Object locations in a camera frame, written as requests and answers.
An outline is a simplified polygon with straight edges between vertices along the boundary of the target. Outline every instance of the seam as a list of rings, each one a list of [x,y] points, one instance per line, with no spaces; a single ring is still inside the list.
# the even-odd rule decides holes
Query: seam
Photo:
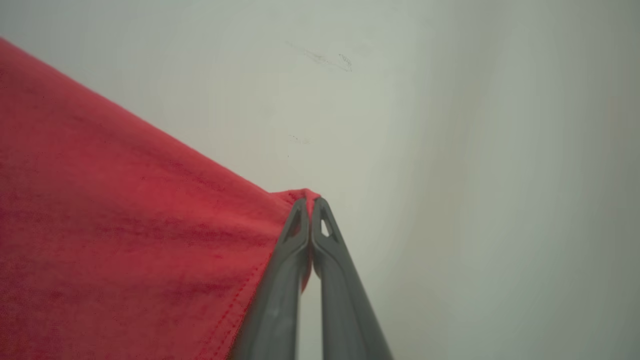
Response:
[[[263,264],[264,264],[264,262],[261,262],[260,265],[253,267],[253,271],[251,272],[251,274],[244,280],[244,283],[242,284],[242,286],[238,289],[238,291],[234,295],[233,299],[231,299],[231,301],[229,302],[229,306],[227,306],[227,310],[225,311],[225,313],[222,314],[222,316],[218,320],[218,323],[216,323],[216,326],[213,328],[213,330],[211,330],[209,332],[209,336],[207,337],[207,339],[205,340],[204,344],[202,345],[202,349],[200,349],[200,353],[196,356],[196,359],[200,359],[202,357],[203,353],[207,349],[207,346],[210,344],[211,340],[213,339],[213,336],[216,334],[216,330],[218,330],[218,327],[220,327],[220,324],[222,324],[222,321],[224,319],[226,319],[227,315],[229,314],[229,311],[231,310],[233,305],[236,303],[236,300],[237,300],[238,296],[240,296],[240,293],[244,290],[244,288],[249,283],[249,281],[254,278],[255,273],[258,271],[258,269],[260,269],[263,266]],[[227,337],[228,337],[230,332],[231,332],[231,330],[229,330],[225,334],[222,342],[220,343],[220,346],[216,349],[216,352],[213,355],[212,359],[215,358],[216,355],[218,355],[218,352],[220,351],[220,348],[222,347],[222,344],[225,342],[225,340],[227,339]]]

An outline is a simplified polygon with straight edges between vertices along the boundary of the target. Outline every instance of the wall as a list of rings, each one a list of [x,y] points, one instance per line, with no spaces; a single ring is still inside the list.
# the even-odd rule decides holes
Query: wall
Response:
[[[397,359],[640,357],[640,6],[4,0],[0,35],[326,197]],[[319,283],[301,359],[321,358]]]

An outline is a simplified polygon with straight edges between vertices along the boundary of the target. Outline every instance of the red cloth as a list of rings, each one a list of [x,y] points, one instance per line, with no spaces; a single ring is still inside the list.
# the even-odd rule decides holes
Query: red cloth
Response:
[[[226,358],[304,196],[0,39],[0,359]]]

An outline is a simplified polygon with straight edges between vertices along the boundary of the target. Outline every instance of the red t-shirt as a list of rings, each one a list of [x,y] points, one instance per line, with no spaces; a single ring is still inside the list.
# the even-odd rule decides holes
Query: red t-shirt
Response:
[[[0,39],[0,358],[226,358],[301,197]]]

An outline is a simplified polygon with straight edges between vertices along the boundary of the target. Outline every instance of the stitching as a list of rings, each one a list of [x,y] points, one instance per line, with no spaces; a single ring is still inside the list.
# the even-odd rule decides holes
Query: stitching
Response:
[[[200,349],[200,353],[196,356],[196,359],[199,359],[202,357],[202,354],[205,352],[207,346],[209,345],[209,343],[211,342],[211,340],[213,339],[214,334],[216,333],[216,330],[218,330],[218,327],[220,327],[220,324],[222,323],[222,320],[224,320],[227,315],[229,314],[229,311],[231,310],[231,308],[233,307],[233,305],[236,303],[236,299],[238,298],[238,296],[240,295],[240,293],[244,290],[244,288],[246,287],[246,285],[249,283],[249,280],[253,279],[253,276],[255,275],[256,271],[258,271],[259,268],[262,267],[262,265],[264,264],[264,261],[258,265],[258,266],[254,266],[253,267],[253,271],[251,272],[251,274],[244,280],[243,285],[240,287],[240,289],[238,289],[238,291],[236,292],[236,294],[234,295],[234,298],[229,302],[229,306],[227,307],[227,310],[225,311],[224,314],[222,314],[222,316],[220,317],[220,319],[218,320],[218,323],[216,324],[216,326],[213,328],[213,330],[209,333],[209,336],[207,337],[207,339],[205,340],[204,344],[202,345],[202,349]],[[222,346],[222,343],[225,342],[225,340],[227,339],[227,336],[229,335],[229,333],[231,332],[231,330],[227,331],[227,333],[225,334],[220,346],[218,346],[218,349],[216,349],[216,353],[213,355],[213,358],[215,358],[216,355],[218,355],[218,352],[220,351],[220,347]]]
[[[262,267],[262,265],[264,265],[264,264],[265,264],[265,262],[262,262],[262,263],[259,265],[259,268],[260,268],[260,267]],[[253,279],[254,275],[255,275],[255,271],[251,274],[251,276],[249,276],[249,278],[250,278],[250,279]],[[241,306],[241,307],[242,307],[242,305],[237,301],[237,297],[234,297],[234,299],[233,299],[233,304],[236,304],[236,305],[238,305],[238,306]],[[225,344],[225,342],[227,341],[227,338],[229,337],[229,335],[231,334],[231,332],[232,332],[234,329],[237,329],[237,326],[240,324],[240,320],[242,320],[242,318],[243,318],[242,316],[237,316],[237,317],[236,317],[236,321],[235,321],[235,323],[233,324],[233,326],[231,326],[231,328],[229,329],[229,331],[227,331],[227,333],[225,333],[225,336],[222,338],[222,341],[220,342],[220,345],[218,345],[218,348],[216,349],[215,353],[213,354],[213,358],[215,358],[215,357],[216,357],[216,355],[218,355],[218,352],[220,352],[220,348],[222,347],[222,345],[224,345],[224,344]]]

